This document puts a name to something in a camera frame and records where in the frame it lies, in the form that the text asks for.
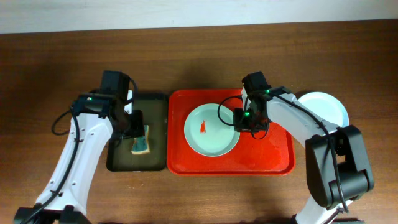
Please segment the green yellow sponge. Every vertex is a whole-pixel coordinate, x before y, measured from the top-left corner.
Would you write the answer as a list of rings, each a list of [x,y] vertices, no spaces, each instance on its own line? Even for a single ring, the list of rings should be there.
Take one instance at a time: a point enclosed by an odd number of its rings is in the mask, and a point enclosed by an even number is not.
[[[144,135],[134,138],[134,142],[131,148],[133,155],[148,154],[150,153],[150,147],[148,142],[149,126],[144,126]]]

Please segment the pale green plate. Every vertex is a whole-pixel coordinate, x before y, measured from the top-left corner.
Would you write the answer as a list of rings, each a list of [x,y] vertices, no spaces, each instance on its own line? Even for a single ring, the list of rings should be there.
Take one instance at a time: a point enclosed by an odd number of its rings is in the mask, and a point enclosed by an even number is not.
[[[232,122],[233,112],[225,106],[216,103],[198,106],[185,120],[185,140],[203,156],[225,155],[237,145],[240,137],[240,133],[229,125]]]

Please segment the light blue plate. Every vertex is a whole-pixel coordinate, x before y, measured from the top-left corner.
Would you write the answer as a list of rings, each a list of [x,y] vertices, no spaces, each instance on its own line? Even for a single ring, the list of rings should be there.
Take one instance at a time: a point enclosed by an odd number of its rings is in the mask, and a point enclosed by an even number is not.
[[[321,118],[341,127],[340,106],[343,104],[334,96],[314,91],[302,95],[298,101]]]

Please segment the white plate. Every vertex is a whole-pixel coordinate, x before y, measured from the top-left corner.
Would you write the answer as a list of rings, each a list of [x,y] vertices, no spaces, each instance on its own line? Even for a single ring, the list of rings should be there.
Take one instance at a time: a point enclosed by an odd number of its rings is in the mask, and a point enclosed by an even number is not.
[[[341,127],[349,126],[349,115],[344,106],[340,106],[341,112]]]

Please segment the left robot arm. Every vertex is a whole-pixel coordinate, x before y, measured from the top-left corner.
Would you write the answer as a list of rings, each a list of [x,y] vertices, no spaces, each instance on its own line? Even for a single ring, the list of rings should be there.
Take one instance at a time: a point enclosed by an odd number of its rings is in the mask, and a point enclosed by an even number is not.
[[[32,208],[17,210],[14,223],[88,223],[86,204],[105,145],[145,135],[134,110],[136,89],[123,72],[106,70],[98,89],[80,94],[69,109],[71,126],[58,164]]]

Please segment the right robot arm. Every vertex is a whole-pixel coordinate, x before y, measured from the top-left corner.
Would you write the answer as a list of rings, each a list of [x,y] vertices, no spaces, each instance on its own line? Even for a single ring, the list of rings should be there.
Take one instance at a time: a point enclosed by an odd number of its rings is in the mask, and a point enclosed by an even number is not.
[[[310,198],[292,223],[332,223],[348,206],[374,188],[361,131],[331,123],[301,104],[286,87],[271,87],[262,72],[242,79],[241,108],[233,112],[237,132],[267,133],[283,127],[305,148]]]

